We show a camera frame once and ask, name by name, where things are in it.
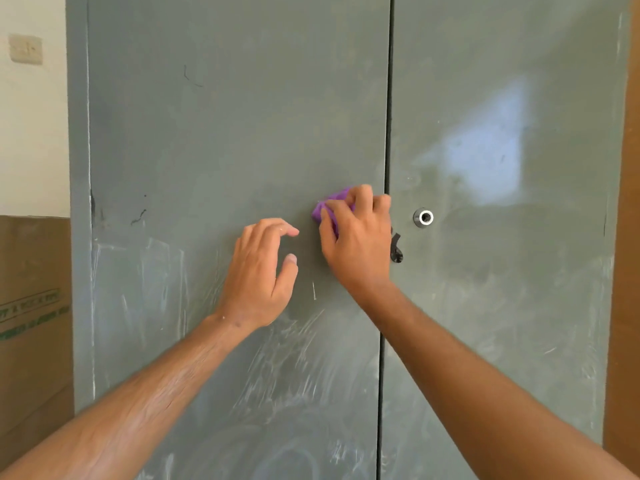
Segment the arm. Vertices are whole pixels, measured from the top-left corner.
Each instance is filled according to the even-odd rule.
[[[355,203],[351,212],[348,204]],[[388,196],[357,187],[323,217],[332,270],[388,339],[478,478],[635,479],[407,299],[388,278]]]
[[[131,480],[213,371],[291,298],[296,258],[276,278],[283,235],[297,229],[265,219],[236,242],[220,306],[188,336],[0,474],[0,480]]]

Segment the forearm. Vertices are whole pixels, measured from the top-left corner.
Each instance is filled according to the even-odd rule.
[[[2,480],[131,480],[248,332],[212,315],[183,341],[0,474]]]
[[[391,283],[355,297],[388,339],[465,459],[482,479],[635,478]]]

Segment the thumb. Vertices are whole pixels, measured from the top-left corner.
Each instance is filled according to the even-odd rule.
[[[296,282],[298,275],[298,258],[295,254],[287,254],[282,263],[280,274],[276,278],[276,284],[273,287],[274,297],[284,300],[284,306],[287,305],[293,293],[293,283]]]
[[[320,222],[320,243],[322,243],[322,254],[325,259],[329,260],[333,255],[333,249],[335,248],[335,233],[333,232],[333,222],[329,217],[327,209],[320,211],[322,216],[322,222]]]

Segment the white wall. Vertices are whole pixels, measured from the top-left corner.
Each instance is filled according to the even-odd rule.
[[[41,66],[9,33],[43,39]],[[65,0],[0,0],[0,214],[69,217]]]

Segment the gray door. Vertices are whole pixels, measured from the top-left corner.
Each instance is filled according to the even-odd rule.
[[[301,230],[281,249],[300,266],[290,306],[139,478],[373,478],[379,334],[330,275],[310,212],[354,182],[383,190],[388,0],[89,0],[88,14],[77,407],[210,313],[242,228],[283,217]]]
[[[628,0],[396,0],[409,297],[601,441]],[[413,224],[425,207],[434,222]],[[473,475],[387,347],[384,479]]]

